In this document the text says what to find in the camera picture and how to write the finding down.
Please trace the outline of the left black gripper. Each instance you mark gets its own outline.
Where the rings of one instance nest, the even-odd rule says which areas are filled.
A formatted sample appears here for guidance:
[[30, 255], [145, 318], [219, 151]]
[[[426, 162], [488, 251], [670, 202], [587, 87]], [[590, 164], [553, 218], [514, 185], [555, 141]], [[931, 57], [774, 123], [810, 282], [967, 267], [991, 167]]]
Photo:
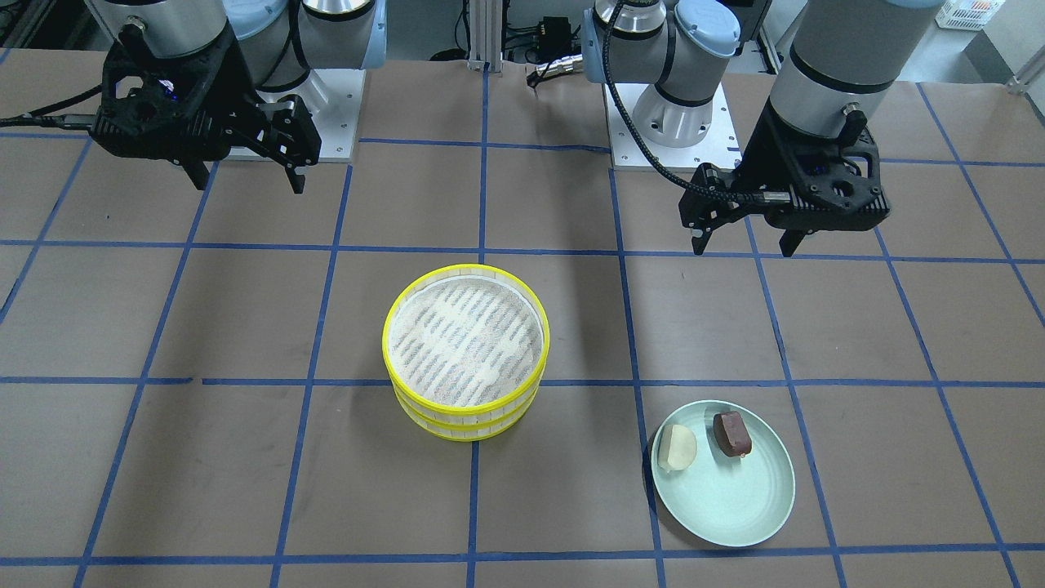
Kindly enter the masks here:
[[811, 231], [866, 231], [892, 212], [880, 177], [878, 146], [865, 111], [846, 105], [835, 137], [790, 126], [765, 105], [736, 170], [699, 165], [679, 202], [691, 228], [691, 249], [702, 256], [713, 231], [749, 215], [764, 217], [780, 236], [780, 254], [794, 257]]

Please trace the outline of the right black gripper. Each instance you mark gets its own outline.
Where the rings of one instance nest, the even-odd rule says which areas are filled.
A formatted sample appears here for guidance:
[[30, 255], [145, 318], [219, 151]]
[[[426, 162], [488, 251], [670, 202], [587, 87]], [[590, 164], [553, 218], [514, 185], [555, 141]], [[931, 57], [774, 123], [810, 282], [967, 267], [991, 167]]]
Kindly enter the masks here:
[[195, 189], [212, 183], [213, 161], [246, 148], [279, 163], [303, 194], [321, 137], [299, 96], [265, 103], [234, 34], [190, 55], [154, 55], [141, 33], [121, 33], [102, 65], [100, 107], [90, 137], [112, 155], [180, 163]]

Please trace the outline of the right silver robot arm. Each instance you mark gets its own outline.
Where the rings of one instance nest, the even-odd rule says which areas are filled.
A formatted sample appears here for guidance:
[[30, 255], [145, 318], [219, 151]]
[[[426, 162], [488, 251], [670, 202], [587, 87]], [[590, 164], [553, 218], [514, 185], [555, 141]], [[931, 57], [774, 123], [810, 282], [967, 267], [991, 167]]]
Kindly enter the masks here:
[[387, 58], [385, 1], [91, 1], [113, 43], [90, 137], [164, 160], [204, 189], [208, 163], [251, 152], [295, 194], [346, 160], [364, 79]]

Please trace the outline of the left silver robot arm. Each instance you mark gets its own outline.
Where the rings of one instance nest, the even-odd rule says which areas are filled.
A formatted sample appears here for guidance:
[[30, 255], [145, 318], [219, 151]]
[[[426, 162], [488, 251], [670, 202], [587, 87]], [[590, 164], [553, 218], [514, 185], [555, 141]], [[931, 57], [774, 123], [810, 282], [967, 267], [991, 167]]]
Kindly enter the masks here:
[[753, 135], [734, 170], [701, 163], [690, 180], [652, 146], [683, 149], [712, 130], [714, 97], [741, 45], [718, 1], [597, 1], [585, 13], [585, 74], [650, 167], [684, 190], [678, 209], [701, 256], [743, 217], [781, 230], [783, 256], [807, 235], [863, 232], [891, 215], [867, 123], [899, 77], [938, 1], [809, 1]]

